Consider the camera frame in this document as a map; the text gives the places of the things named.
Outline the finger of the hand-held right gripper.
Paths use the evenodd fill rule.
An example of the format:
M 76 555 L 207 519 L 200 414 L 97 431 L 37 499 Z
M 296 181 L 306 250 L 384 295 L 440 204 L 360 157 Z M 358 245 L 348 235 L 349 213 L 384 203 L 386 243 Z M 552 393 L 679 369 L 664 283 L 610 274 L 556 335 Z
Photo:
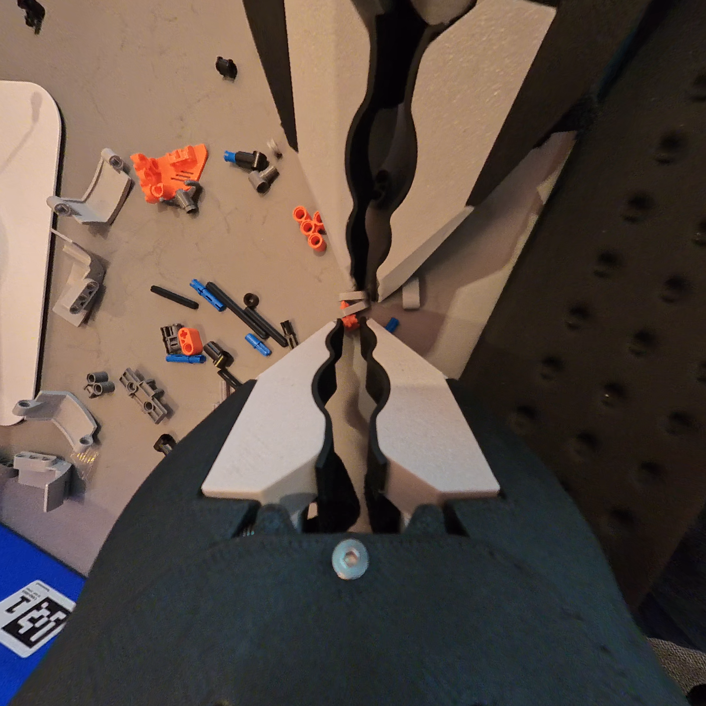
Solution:
M 328 247 L 346 276 L 352 259 L 346 229 L 354 201 L 346 145 L 368 84 L 368 24 L 379 1 L 285 1 L 297 152 Z
M 422 54 L 411 94 L 417 161 L 391 216 L 377 299 L 403 286 L 468 217 L 481 170 L 555 12 L 467 12 Z

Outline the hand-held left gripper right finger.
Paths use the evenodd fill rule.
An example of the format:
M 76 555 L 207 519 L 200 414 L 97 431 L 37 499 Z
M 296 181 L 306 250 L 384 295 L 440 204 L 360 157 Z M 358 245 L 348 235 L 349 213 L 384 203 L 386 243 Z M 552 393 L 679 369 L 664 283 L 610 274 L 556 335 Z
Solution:
M 368 423 L 364 497 L 373 532 L 399 532 L 420 506 L 495 498 L 500 484 L 448 378 L 373 320 L 361 323 Z

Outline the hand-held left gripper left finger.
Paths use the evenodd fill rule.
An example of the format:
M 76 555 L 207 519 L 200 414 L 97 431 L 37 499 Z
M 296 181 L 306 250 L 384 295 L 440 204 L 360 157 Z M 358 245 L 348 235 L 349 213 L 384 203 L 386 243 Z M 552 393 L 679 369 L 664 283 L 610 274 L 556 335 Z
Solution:
M 280 504 L 291 516 L 315 501 L 318 530 L 345 531 L 345 466 L 325 409 L 344 331 L 328 322 L 257 377 L 201 486 L 205 496 Z

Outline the black connector with blue pin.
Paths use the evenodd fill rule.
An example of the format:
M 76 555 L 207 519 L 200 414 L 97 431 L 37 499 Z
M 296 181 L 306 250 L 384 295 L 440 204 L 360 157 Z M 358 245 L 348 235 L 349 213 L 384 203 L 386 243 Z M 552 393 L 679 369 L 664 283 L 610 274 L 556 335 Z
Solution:
M 223 159 L 226 163 L 235 164 L 239 168 L 247 171 L 261 172 L 269 167 L 268 158 L 258 150 L 252 152 L 225 150 Z

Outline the pile of small technic pieces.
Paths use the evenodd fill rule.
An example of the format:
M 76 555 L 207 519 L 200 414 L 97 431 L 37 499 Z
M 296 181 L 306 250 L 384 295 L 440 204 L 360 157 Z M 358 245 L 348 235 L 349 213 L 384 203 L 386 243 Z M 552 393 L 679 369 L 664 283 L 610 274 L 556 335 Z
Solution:
M 232 313 L 246 323 L 252 331 L 263 339 L 272 338 L 281 347 L 287 348 L 288 343 L 285 336 L 276 330 L 268 321 L 266 321 L 254 308 L 247 306 L 241 307 L 229 295 L 227 295 L 214 282 L 206 283 L 207 291 L 214 295 L 221 303 L 223 303 Z

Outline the dark grey double cross block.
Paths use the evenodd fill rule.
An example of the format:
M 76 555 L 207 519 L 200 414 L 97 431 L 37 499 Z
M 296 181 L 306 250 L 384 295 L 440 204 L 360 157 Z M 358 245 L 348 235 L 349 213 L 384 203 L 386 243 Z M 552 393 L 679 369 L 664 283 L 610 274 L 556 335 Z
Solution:
M 160 424 L 167 417 L 169 410 L 163 402 L 164 390 L 154 378 L 146 378 L 138 370 L 128 367 L 119 380 L 128 396 L 154 424 Z

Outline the orange connector cluster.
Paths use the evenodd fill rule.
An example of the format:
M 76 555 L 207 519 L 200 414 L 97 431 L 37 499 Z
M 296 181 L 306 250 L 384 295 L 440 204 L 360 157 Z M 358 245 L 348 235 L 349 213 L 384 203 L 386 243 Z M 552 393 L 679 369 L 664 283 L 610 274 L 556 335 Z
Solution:
M 292 216 L 299 230 L 305 235 L 309 247 L 317 253 L 323 253 L 327 249 L 324 239 L 325 227 L 319 211 L 310 213 L 304 206 L 296 206 L 292 211 Z

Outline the short black axle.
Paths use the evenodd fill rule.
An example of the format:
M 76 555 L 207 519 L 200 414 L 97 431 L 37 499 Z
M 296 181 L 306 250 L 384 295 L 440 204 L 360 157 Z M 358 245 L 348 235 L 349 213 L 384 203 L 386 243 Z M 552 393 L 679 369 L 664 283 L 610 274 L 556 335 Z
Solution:
M 167 301 L 181 305 L 181 306 L 186 307 L 192 311 L 197 311 L 199 309 L 198 302 L 196 302 L 186 296 L 180 295 L 176 292 L 172 292 L 171 290 L 166 289 L 164 287 L 160 287 L 158 285 L 151 285 L 150 292 L 161 297 L 162 299 L 166 299 Z

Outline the clear plastic wrapper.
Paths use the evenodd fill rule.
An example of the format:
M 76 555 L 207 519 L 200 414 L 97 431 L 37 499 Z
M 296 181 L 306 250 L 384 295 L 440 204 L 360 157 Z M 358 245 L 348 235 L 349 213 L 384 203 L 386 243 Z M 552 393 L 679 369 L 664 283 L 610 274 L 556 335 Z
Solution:
M 100 455 L 100 446 L 92 445 L 81 451 L 73 451 L 70 460 L 76 474 L 84 484 L 88 484 L 93 476 L 93 467 Z

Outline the orange flat panel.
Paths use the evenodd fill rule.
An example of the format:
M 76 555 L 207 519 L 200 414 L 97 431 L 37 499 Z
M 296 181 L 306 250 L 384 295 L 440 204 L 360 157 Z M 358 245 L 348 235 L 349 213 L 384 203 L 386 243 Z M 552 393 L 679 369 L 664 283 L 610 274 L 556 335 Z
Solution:
M 187 190 L 199 182 L 206 165 L 205 144 L 188 145 L 162 157 L 142 153 L 130 156 L 146 203 L 172 200 L 179 190 Z

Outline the black dimpled pad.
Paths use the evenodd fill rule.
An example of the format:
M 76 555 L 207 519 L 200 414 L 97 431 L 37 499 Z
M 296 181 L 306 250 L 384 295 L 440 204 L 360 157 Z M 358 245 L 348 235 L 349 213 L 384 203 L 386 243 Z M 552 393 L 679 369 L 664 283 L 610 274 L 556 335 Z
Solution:
M 655 1 L 462 375 L 705 649 L 705 2 Z

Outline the light grey curved panel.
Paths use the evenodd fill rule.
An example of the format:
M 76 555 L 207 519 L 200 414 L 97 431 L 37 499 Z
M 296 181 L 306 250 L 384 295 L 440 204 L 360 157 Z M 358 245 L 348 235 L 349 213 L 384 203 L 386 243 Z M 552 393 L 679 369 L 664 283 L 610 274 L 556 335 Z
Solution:
M 133 186 L 125 161 L 106 147 L 93 180 L 80 199 L 50 196 L 47 206 L 57 216 L 73 217 L 82 225 L 112 224 Z
M 18 401 L 12 414 L 26 421 L 50 421 L 76 453 L 94 444 L 98 423 L 73 393 L 41 391 L 33 400 Z

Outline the light grey panel with holes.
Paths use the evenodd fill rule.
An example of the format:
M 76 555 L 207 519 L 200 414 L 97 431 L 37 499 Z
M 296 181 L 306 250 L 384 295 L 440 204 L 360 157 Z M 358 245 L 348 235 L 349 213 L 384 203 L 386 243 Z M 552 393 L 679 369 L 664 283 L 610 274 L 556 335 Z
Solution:
M 62 457 L 22 451 L 12 463 L 1 462 L 1 479 L 17 479 L 23 486 L 43 490 L 43 512 L 60 507 L 69 495 L 73 464 Z

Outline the light grey boxy panel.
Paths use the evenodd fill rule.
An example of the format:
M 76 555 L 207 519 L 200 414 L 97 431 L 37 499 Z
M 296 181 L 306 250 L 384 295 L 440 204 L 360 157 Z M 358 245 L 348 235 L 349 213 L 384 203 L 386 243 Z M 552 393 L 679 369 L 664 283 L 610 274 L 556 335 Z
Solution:
M 71 271 L 52 312 L 76 328 L 84 324 L 105 276 L 105 268 L 99 258 L 64 237 L 63 253 L 71 260 Z

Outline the blue storage bin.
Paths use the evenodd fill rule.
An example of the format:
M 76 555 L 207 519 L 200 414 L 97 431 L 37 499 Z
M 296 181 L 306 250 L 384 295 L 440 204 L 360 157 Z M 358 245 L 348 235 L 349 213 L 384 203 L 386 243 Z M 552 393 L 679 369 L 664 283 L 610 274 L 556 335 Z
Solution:
M 75 609 L 85 578 L 1 526 L 1 704 L 46 655 Z

